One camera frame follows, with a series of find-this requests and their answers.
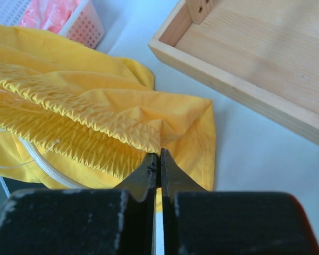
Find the yellow shorts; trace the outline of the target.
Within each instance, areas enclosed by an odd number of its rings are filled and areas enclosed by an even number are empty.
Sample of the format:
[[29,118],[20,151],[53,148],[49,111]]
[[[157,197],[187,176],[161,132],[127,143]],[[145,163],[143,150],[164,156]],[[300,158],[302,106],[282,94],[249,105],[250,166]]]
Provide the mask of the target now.
[[205,189],[215,173],[210,99],[154,90],[153,74],[45,30],[0,25],[0,175],[62,187],[44,162],[111,188],[168,149]]

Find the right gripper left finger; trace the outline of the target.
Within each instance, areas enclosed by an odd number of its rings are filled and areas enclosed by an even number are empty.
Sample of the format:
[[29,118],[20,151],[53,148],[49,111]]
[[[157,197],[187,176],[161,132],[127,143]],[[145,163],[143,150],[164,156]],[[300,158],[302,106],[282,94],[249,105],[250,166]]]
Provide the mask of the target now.
[[0,211],[0,254],[155,254],[157,155],[112,189],[25,189]]

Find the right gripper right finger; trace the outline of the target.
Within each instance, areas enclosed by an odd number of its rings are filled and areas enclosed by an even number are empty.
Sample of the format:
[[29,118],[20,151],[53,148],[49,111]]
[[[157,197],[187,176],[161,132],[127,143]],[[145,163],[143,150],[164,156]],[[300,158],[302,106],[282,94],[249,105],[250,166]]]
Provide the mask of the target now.
[[306,213],[285,192],[202,188],[161,151],[165,254],[319,254]]

